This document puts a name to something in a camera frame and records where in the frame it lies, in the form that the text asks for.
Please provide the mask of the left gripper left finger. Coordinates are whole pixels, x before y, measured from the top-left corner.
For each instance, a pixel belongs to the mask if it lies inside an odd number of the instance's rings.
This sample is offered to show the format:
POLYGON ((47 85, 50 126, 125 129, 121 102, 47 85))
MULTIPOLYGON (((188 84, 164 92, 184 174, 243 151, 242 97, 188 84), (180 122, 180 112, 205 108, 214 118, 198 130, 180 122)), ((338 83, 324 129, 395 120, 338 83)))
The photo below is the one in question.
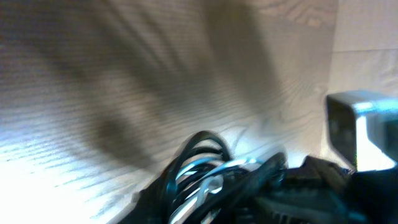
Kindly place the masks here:
POLYGON ((177 195, 175 178, 159 176, 148 187, 141 190, 134 208, 117 217, 120 224, 168 223, 172 206, 172 196, 177 195))

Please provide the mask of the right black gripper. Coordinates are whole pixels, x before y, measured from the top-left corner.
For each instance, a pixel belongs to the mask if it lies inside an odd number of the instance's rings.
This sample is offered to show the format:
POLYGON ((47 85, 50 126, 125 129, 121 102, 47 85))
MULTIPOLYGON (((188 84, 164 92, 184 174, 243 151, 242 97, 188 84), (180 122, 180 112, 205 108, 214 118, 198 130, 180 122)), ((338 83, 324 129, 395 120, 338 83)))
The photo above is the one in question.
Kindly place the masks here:
POLYGON ((397 169, 349 172, 307 156, 238 208, 236 223, 397 223, 397 169))

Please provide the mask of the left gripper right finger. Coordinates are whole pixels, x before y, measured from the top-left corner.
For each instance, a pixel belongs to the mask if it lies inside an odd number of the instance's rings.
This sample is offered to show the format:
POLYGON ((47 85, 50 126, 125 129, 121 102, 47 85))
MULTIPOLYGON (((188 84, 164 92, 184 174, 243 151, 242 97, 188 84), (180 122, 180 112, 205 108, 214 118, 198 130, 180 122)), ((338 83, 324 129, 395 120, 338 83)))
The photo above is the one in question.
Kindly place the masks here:
POLYGON ((278 152, 274 154, 265 161, 263 165, 245 176, 245 178, 241 179, 234 186, 222 190, 218 196, 209 199, 209 201, 199 206, 199 208, 186 219, 186 223, 201 223, 204 217, 213 208, 219 208, 220 212, 211 223, 228 220, 228 216, 233 211, 233 208, 253 195, 256 195, 269 179, 280 173, 280 170, 285 167, 286 161, 287 158, 285 153, 278 152))

